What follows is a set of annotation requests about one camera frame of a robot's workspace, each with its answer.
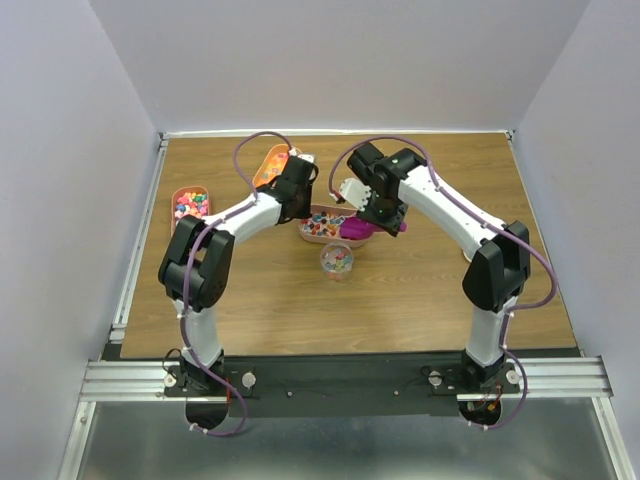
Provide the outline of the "magenta plastic scoop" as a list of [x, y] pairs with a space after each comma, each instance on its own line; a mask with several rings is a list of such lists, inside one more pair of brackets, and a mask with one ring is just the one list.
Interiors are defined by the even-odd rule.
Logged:
[[339, 227], [340, 237], [348, 240], [367, 240], [375, 233], [384, 232], [382, 227], [357, 217], [346, 218]]

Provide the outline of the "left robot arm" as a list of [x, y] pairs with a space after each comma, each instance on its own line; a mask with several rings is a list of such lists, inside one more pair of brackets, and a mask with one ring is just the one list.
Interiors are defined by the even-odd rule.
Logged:
[[318, 173], [313, 155], [291, 150], [282, 172], [253, 187], [246, 200], [213, 216], [178, 221], [158, 271], [182, 339], [166, 387], [209, 395], [230, 386], [215, 365], [223, 357], [215, 305], [227, 287], [234, 249], [265, 229], [308, 218]]

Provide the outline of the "orange tray of star candies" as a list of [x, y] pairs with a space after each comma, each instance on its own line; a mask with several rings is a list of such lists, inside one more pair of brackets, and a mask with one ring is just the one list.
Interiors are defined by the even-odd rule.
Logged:
[[279, 176], [288, 161], [290, 147], [287, 144], [274, 145], [266, 154], [261, 166], [256, 171], [252, 183], [255, 188], [268, 184]]

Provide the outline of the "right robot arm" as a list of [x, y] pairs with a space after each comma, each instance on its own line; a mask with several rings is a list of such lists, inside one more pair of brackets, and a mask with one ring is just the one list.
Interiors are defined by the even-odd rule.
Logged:
[[405, 228], [407, 211], [414, 208], [470, 258], [462, 289], [472, 305], [472, 324], [459, 371], [467, 389], [485, 390], [506, 360], [509, 315], [531, 274], [527, 227], [483, 212], [409, 148], [386, 156], [365, 142], [349, 155], [347, 165], [353, 175], [341, 184], [339, 195], [356, 208], [359, 222], [397, 236]]

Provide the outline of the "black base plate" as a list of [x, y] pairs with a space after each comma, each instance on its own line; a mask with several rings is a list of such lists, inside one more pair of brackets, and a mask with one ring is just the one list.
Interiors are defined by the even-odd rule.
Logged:
[[460, 377], [461, 352], [239, 356], [225, 355], [215, 371], [230, 386], [168, 388], [168, 397], [221, 402], [239, 418], [416, 415], [456, 416], [521, 392], [516, 366], [505, 360], [495, 380], [476, 389]]

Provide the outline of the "pink tray of wrapped candies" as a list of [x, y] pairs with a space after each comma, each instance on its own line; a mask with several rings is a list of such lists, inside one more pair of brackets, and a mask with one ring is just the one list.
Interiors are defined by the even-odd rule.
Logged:
[[171, 197], [171, 229], [173, 234], [178, 222], [185, 216], [196, 218], [211, 215], [212, 201], [208, 190], [202, 186], [182, 187], [174, 192]]

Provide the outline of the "aluminium frame rail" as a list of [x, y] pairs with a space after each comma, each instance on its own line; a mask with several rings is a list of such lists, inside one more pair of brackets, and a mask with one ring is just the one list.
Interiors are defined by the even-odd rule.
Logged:
[[635, 479], [602, 359], [523, 350], [483, 393], [454, 352], [228, 357], [245, 407], [176, 360], [90, 363], [62, 479]]

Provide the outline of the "clear plastic cup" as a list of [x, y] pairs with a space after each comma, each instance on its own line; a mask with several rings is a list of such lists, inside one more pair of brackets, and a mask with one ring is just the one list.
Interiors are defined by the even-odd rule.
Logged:
[[333, 281], [343, 281], [352, 272], [354, 255], [344, 242], [326, 244], [319, 256], [320, 267], [324, 275]]

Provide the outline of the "pink tray of lollipops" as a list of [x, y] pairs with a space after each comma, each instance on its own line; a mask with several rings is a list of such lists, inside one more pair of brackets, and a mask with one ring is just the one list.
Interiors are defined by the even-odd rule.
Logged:
[[311, 216], [297, 221], [298, 231], [305, 241], [318, 244], [343, 242], [350, 248], [358, 248], [367, 240], [343, 238], [340, 227], [347, 218], [353, 217], [355, 210], [341, 206], [322, 204], [311, 205]]

